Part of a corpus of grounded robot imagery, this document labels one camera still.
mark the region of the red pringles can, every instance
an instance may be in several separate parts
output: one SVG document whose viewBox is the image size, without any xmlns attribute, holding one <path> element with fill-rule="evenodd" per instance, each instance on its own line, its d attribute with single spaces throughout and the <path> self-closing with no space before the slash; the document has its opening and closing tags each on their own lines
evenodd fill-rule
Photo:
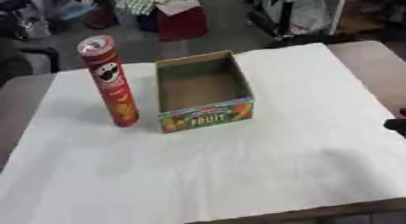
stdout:
<svg viewBox="0 0 406 224">
<path fill-rule="evenodd" d="M 78 45 L 78 51 L 88 64 L 114 122 L 121 127 L 135 123 L 140 116 L 112 38 L 108 35 L 87 38 Z"/>
</svg>

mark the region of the cardboard box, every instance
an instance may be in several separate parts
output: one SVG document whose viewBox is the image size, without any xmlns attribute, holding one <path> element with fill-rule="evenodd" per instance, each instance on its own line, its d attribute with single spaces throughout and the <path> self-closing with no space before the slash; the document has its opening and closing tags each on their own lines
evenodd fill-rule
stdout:
<svg viewBox="0 0 406 224">
<path fill-rule="evenodd" d="M 157 62 L 164 132 L 252 118 L 254 96 L 230 51 Z"/>
</svg>

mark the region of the table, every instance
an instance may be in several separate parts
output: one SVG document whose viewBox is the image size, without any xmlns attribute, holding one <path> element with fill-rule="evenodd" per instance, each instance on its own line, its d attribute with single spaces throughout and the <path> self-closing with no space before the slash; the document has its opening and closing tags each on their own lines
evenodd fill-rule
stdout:
<svg viewBox="0 0 406 224">
<path fill-rule="evenodd" d="M 359 42 L 330 46 L 351 71 L 362 80 L 368 89 L 395 115 L 399 107 L 406 107 L 406 64 L 384 45 L 377 42 Z M 0 153 L 5 156 L 17 144 L 24 128 L 45 95 L 54 76 L 51 74 L 27 76 L 13 79 L 0 92 Z M 350 205 L 307 209 L 250 219 L 310 219 L 372 212 L 406 209 L 406 199 L 381 200 Z"/>
</svg>

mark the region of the cardboard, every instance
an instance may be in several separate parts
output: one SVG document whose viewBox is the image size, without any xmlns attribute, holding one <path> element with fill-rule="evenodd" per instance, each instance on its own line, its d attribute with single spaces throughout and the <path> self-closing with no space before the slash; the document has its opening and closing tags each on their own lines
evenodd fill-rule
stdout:
<svg viewBox="0 0 406 224">
<path fill-rule="evenodd" d="M 252 118 L 254 96 L 230 51 L 157 62 L 164 132 Z"/>
</svg>

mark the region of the floor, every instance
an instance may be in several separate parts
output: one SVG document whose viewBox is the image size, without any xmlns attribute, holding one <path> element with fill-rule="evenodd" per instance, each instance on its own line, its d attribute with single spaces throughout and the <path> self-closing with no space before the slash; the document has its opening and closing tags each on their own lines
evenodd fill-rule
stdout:
<svg viewBox="0 0 406 224">
<path fill-rule="evenodd" d="M 271 39 L 255 27 L 247 26 L 248 7 L 244 0 L 203 0 L 208 15 L 210 33 L 192 40 L 163 43 L 155 34 L 138 31 L 135 24 L 113 26 L 95 31 L 85 28 L 80 22 L 72 22 L 69 32 L 58 34 L 46 40 L 33 40 L 29 44 L 52 46 L 61 54 L 63 70 L 85 67 L 76 53 L 76 45 L 87 36 L 109 34 L 115 42 L 124 63 L 153 62 L 160 59 L 203 54 L 219 50 L 233 50 L 235 53 L 260 49 Z M 406 44 L 391 43 L 390 48 L 406 59 Z M 311 224 L 312 220 L 289 222 Z M 373 214 L 366 216 L 334 219 L 335 224 L 401 224 L 406 223 L 406 212 Z"/>
</svg>

